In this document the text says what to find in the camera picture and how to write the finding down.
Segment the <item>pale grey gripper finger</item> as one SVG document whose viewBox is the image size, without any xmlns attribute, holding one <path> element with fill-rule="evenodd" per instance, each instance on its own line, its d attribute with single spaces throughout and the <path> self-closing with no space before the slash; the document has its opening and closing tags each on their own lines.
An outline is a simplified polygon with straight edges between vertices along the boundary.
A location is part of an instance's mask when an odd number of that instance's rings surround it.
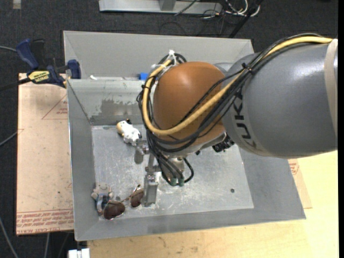
<svg viewBox="0 0 344 258">
<path fill-rule="evenodd" d="M 147 174 L 144 179 L 144 206 L 149 207 L 156 202 L 158 181 L 155 174 Z"/>
<path fill-rule="evenodd" d="M 141 164 L 143 162 L 144 156 L 149 153 L 149 145 L 146 142 L 140 142 L 135 147 L 134 162 L 136 164 Z"/>
</svg>

